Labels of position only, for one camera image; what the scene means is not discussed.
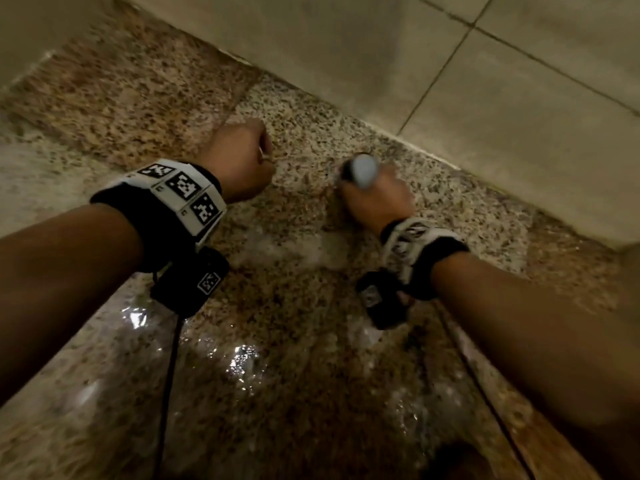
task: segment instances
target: black and white wristband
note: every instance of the black and white wristband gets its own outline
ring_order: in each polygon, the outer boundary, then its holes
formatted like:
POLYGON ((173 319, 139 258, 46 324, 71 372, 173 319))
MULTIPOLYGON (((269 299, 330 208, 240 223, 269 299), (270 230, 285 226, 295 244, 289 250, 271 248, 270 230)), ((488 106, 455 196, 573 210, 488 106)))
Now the black and white wristband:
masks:
POLYGON ((219 181, 190 163, 160 159, 129 172, 91 197, 121 211, 140 234, 144 273, 203 247, 227 211, 219 181))
POLYGON ((390 224, 383 231, 383 242, 383 266, 398 278, 404 291, 420 300, 437 297, 431 286, 433 266, 454 253, 469 251, 458 234, 431 227, 419 217, 390 224))

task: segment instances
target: granite floor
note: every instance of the granite floor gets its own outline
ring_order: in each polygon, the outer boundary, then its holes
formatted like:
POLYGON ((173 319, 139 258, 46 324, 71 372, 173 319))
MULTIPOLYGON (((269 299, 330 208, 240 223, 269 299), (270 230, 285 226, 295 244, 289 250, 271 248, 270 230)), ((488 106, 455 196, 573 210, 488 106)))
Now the granite floor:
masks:
MULTIPOLYGON (((336 168, 359 151, 393 161, 422 216, 590 310, 616 306, 611 251, 127 6, 0 106, 2 234, 126 169, 189 158, 225 121, 266 121, 273 185, 216 232, 232 270, 180 338, 168 477, 418 478, 440 445, 464 439, 500 478, 597 478, 438 306, 373 329, 352 290, 378 246, 346 218, 336 168)), ((124 284, 0 410, 0 476, 148 478, 175 325, 148 286, 124 284)))

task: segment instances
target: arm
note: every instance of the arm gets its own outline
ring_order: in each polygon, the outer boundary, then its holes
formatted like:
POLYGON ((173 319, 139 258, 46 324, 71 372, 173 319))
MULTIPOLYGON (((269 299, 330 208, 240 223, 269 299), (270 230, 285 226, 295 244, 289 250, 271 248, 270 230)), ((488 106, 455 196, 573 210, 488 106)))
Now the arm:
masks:
MULTIPOLYGON (((352 215, 377 236, 415 213, 390 167, 366 191, 343 182, 352 215)), ((640 330, 467 252, 431 268, 430 283, 458 323, 606 478, 640 478, 640 330)))
MULTIPOLYGON (((220 128, 198 158, 227 203, 260 193, 274 168, 263 122, 220 128)), ((116 209, 85 205, 0 239, 0 406, 137 270, 136 229, 116 209)))

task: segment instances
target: hand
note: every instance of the hand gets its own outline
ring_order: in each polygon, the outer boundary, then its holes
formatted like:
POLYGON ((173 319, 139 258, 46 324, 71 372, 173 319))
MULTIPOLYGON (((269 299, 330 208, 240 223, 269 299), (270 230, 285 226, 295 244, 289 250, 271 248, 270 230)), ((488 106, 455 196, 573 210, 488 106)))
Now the hand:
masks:
POLYGON ((392 165, 382 165, 376 181, 366 190, 341 181, 340 191, 351 215, 377 237, 391 222, 415 213, 413 195, 406 184, 396 178, 392 165))
POLYGON ((264 123, 256 118, 217 129, 196 163, 212 172, 226 203, 249 200, 271 183, 273 163, 263 158, 273 147, 264 123))

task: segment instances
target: tiled wall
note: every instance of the tiled wall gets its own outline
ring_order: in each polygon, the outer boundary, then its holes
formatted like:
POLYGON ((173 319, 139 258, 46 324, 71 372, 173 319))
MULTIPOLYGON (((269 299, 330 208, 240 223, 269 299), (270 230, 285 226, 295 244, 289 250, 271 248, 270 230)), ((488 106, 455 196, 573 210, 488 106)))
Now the tiled wall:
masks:
POLYGON ((133 0, 612 246, 640 241, 640 0, 133 0))
POLYGON ((95 21, 108 0, 0 0, 0 87, 95 21))

